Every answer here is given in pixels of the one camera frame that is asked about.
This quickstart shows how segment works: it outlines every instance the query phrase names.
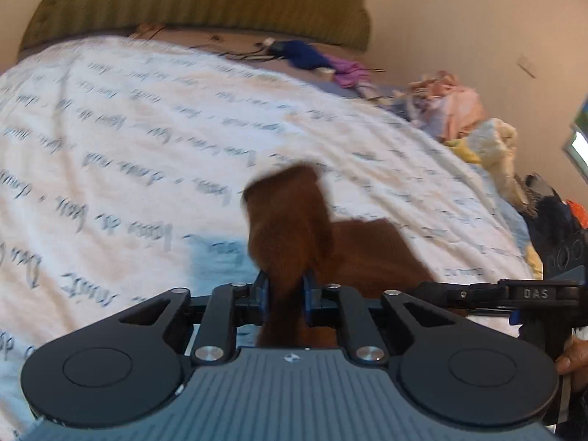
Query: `pink cloth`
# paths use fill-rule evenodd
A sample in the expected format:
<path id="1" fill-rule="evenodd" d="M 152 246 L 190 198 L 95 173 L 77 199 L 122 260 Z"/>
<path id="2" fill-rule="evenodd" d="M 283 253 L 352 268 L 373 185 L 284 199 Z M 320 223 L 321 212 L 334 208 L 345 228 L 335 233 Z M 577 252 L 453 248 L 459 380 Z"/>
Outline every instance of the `pink cloth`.
<path id="1" fill-rule="evenodd" d="M 335 70 L 334 80 L 340 87 L 354 87 L 357 83 L 370 80 L 370 72 L 357 61 L 337 58 L 330 54 L 323 54 Z"/>

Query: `beige wall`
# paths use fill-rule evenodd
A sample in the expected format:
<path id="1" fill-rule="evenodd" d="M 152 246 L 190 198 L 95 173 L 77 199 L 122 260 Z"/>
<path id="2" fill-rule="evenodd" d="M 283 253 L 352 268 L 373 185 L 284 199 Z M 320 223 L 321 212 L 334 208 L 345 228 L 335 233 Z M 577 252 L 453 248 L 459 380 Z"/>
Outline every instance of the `beige wall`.
<path id="1" fill-rule="evenodd" d="M 447 69 L 519 132 L 518 172 L 539 172 L 588 207 L 561 150 L 588 94 L 588 0 L 368 0 L 370 60 L 396 83 Z M 537 79 L 517 67 L 521 55 Z"/>

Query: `brown cloth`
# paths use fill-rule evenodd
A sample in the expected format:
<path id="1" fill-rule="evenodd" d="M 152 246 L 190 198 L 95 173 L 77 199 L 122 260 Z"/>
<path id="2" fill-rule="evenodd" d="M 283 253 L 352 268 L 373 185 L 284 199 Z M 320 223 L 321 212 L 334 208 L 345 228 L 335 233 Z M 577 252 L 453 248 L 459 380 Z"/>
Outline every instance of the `brown cloth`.
<path id="1" fill-rule="evenodd" d="M 271 281 L 269 321 L 258 346 L 334 346 L 334 330 L 309 329 L 300 279 L 356 288 L 366 298 L 433 280 L 385 219 L 331 222 L 318 174 L 299 164 L 253 182 L 243 192 L 249 214 L 249 255 Z"/>

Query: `mattress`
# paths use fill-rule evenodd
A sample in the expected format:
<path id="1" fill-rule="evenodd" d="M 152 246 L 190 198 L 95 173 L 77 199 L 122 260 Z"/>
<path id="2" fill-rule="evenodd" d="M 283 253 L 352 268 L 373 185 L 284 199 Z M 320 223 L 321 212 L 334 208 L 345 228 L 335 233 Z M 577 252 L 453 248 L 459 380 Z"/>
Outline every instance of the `mattress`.
<path id="1" fill-rule="evenodd" d="M 171 287 L 250 282 L 248 181 L 323 169 L 335 218 L 388 218 L 439 282 L 531 279 L 495 200 L 393 114 L 201 50 L 100 37 L 0 77 L 0 439 L 35 347 Z M 240 338 L 251 343 L 246 327 Z"/>

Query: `headboard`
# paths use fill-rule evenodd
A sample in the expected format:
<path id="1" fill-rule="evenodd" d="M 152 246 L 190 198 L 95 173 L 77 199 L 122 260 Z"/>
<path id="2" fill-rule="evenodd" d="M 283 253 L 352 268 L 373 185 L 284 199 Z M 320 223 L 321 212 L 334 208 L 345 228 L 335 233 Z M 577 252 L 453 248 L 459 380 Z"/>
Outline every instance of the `headboard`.
<path id="1" fill-rule="evenodd" d="M 42 0 L 21 49 L 146 22 L 286 33 L 360 50 L 370 31 L 363 0 Z"/>

